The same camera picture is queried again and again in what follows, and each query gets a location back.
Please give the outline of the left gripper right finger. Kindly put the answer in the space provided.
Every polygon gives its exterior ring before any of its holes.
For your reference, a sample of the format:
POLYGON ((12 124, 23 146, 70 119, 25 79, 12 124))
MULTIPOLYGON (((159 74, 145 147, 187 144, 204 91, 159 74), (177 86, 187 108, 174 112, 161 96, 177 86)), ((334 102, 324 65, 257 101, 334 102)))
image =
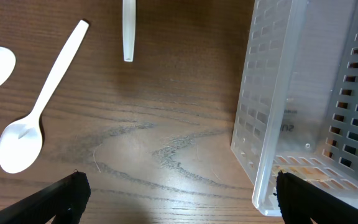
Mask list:
POLYGON ((303 179, 280 171, 276 183, 285 224, 358 224, 358 209, 303 179))

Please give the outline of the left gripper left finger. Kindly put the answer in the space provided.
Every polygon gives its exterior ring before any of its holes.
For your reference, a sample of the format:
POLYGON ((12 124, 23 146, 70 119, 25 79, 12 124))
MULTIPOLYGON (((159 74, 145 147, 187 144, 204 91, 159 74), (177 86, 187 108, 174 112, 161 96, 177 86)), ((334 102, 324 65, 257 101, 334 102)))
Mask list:
POLYGON ((71 175, 0 211, 0 224, 79 224, 91 195, 84 172, 71 175))

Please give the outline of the white spoon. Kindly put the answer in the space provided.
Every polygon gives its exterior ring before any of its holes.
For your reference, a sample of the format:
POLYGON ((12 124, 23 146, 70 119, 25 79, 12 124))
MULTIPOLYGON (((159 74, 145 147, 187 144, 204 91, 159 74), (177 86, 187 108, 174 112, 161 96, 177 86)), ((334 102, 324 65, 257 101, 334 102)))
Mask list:
POLYGON ((61 49, 32 111, 22 119, 9 124, 0 137, 0 166, 10 174, 30 167, 42 149, 43 137, 40 117, 64 74, 74 59, 89 24, 81 20, 61 49))
POLYGON ((122 1, 122 40, 125 62, 134 59, 136 25, 136 0, 122 1))

